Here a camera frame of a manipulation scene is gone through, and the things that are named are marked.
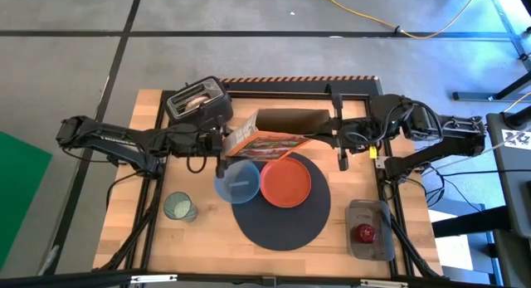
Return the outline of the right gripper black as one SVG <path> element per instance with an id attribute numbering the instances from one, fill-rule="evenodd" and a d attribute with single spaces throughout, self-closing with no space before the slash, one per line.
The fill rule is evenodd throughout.
<path id="1" fill-rule="evenodd" d="M 349 159 L 348 153 L 358 154 L 368 151 L 368 139 L 362 135 L 354 132 L 348 126 L 351 122 L 343 119 L 343 97 L 330 84 L 325 86 L 325 92 L 330 95 L 332 105 L 334 108 L 334 117 L 331 119 L 332 130 L 310 134 L 309 138 L 324 142 L 326 144 L 333 144 L 339 150 L 338 162 L 339 170 L 346 171 L 348 169 Z"/>

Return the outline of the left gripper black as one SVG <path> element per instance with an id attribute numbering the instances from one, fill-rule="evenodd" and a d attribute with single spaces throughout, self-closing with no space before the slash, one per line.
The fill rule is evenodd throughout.
<path id="1" fill-rule="evenodd" d="M 202 131 L 203 147 L 207 157 L 216 158 L 216 178 L 224 178 L 227 169 L 227 157 L 224 139 L 227 136 L 226 121 L 222 115 L 208 118 L 203 115 L 199 124 Z"/>

